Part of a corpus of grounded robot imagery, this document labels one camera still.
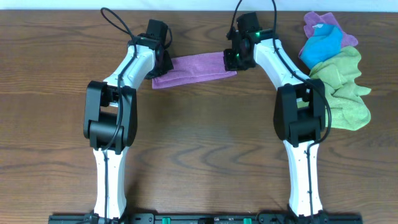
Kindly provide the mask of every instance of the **pile of clothes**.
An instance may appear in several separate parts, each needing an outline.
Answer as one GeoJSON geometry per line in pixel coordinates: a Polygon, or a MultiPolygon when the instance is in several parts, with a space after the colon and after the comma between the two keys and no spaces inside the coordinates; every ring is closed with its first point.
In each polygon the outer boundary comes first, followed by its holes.
{"type": "Polygon", "coordinates": [[[325,84],[331,127],[352,131],[362,128],[370,122],[371,114],[361,96],[371,89],[354,82],[361,75],[361,54],[354,48],[358,40],[345,33],[330,12],[322,16],[309,12],[304,21],[308,40],[298,56],[311,69],[310,78],[319,78],[325,84]]]}

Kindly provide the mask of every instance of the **white arm segment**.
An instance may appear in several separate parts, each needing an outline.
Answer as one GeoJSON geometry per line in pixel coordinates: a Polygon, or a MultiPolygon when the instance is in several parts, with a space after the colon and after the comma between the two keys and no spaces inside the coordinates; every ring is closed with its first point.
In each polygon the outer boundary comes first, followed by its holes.
{"type": "MultiPolygon", "coordinates": [[[[108,85],[118,85],[118,75],[127,63],[132,59],[134,46],[130,46],[127,55],[116,69],[116,71],[105,78],[104,82],[108,85]]],[[[146,46],[137,45],[137,58],[125,71],[121,86],[139,88],[145,76],[155,67],[155,52],[146,46]]],[[[111,103],[111,106],[118,107],[118,103],[111,103]]],[[[116,155],[113,150],[108,150],[108,202],[107,218],[120,218],[126,208],[126,196],[124,194],[124,163],[129,147],[125,147],[120,155],[116,155]]],[[[93,150],[97,163],[97,202],[94,212],[104,218],[105,211],[105,162],[102,151],[93,150]]]]}
{"type": "MultiPolygon", "coordinates": [[[[296,72],[296,74],[304,79],[309,77],[302,73],[287,56],[282,48],[280,40],[275,40],[275,44],[279,52],[289,67],[296,72]]],[[[262,40],[259,44],[254,46],[254,59],[265,70],[275,88],[285,84],[296,85],[302,83],[300,80],[292,76],[285,65],[275,53],[272,39],[262,40]]],[[[307,155],[305,151],[307,146],[313,141],[303,142],[294,148],[288,141],[284,141],[287,155],[289,157],[289,171],[290,171],[290,199],[289,205],[293,212],[299,216],[311,215],[309,183],[308,183],[308,165],[307,155]]],[[[311,181],[312,181],[312,203],[313,214],[317,214],[322,210],[322,204],[318,194],[318,179],[317,179],[317,151],[319,144],[314,145],[310,149],[310,165],[311,165],[311,181]]]]}
{"type": "MultiPolygon", "coordinates": [[[[313,141],[303,142],[298,147],[293,147],[288,141],[284,141],[287,157],[289,158],[290,171],[290,198],[289,205],[296,216],[311,215],[310,194],[308,182],[308,161],[305,151],[313,141]]],[[[310,148],[311,182],[312,182],[312,208],[313,214],[322,210],[318,193],[317,176],[317,152],[319,144],[310,148]]]]}

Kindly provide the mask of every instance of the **wood grain surface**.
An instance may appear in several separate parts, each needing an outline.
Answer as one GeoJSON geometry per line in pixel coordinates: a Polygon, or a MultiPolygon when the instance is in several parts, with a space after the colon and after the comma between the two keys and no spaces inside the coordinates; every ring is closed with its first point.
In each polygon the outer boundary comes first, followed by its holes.
{"type": "MultiPolygon", "coordinates": [[[[120,11],[139,34],[150,18],[173,31],[172,57],[222,51],[231,12],[120,11]]],[[[278,33],[292,60],[306,41],[304,12],[280,12],[278,33]]],[[[264,28],[272,12],[260,12],[264,28]]],[[[398,14],[335,13],[362,54],[356,83],[371,122],[332,129],[318,153],[319,191],[329,212],[365,223],[398,221],[398,14]]],[[[0,223],[46,223],[87,213],[96,166],[83,137],[85,90],[114,72],[129,37],[99,11],[0,12],[0,223]]],[[[139,127],[127,155],[126,195],[159,213],[285,210],[289,165],[273,124],[275,89],[257,67],[224,80],[138,91],[139,127]]]]}

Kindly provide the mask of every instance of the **purple towel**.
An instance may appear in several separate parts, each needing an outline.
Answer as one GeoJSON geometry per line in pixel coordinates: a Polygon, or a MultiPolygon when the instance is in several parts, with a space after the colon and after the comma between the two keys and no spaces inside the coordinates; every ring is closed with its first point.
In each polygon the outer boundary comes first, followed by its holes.
{"type": "MultiPolygon", "coordinates": [[[[343,40],[341,41],[341,48],[349,46],[349,45],[353,46],[353,47],[358,45],[358,40],[353,35],[349,35],[343,31],[343,29],[340,27],[339,23],[337,22],[335,16],[331,12],[328,12],[322,16],[319,16],[315,12],[309,12],[304,16],[304,21],[307,24],[304,26],[304,32],[305,32],[305,35],[307,36],[307,38],[312,37],[312,35],[314,33],[313,26],[315,26],[319,23],[326,23],[326,24],[337,26],[343,32],[343,40]]],[[[301,49],[298,56],[301,56],[302,52],[303,52],[303,49],[301,49]]]]}
{"type": "Polygon", "coordinates": [[[215,52],[172,58],[174,69],[152,79],[152,88],[167,88],[236,75],[235,71],[225,70],[223,57],[223,52],[215,52]]]}

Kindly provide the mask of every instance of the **white background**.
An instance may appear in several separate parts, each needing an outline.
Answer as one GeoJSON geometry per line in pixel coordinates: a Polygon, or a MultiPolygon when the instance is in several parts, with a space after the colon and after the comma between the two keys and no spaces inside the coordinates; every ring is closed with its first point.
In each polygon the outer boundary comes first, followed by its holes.
{"type": "MultiPolygon", "coordinates": [[[[398,0],[275,0],[279,11],[398,12],[398,0]]],[[[0,9],[233,11],[238,0],[0,0],[0,9]]],[[[241,11],[270,11],[271,0],[243,0],[241,11]]]]}

